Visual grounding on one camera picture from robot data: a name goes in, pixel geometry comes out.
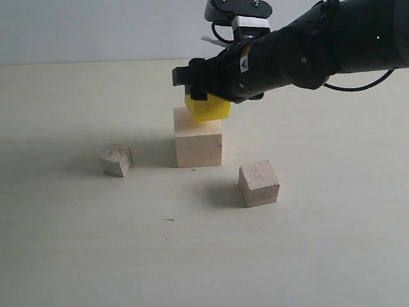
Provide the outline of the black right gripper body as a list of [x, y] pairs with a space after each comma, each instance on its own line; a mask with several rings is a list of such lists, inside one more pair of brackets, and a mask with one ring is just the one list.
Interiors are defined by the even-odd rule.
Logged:
[[291, 84], [315, 90], [337, 72], [337, 64], [323, 35], [282, 28], [222, 51], [206, 69], [206, 90], [240, 103]]

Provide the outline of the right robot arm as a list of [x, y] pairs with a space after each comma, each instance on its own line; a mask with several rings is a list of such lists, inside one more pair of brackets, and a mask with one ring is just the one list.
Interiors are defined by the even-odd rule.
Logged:
[[233, 39], [209, 59], [173, 70], [173, 84], [200, 100], [259, 100], [294, 85], [315, 90], [336, 74], [408, 66], [407, 1], [318, 1], [287, 26], [271, 30], [266, 1], [208, 1], [212, 26], [230, 27]]

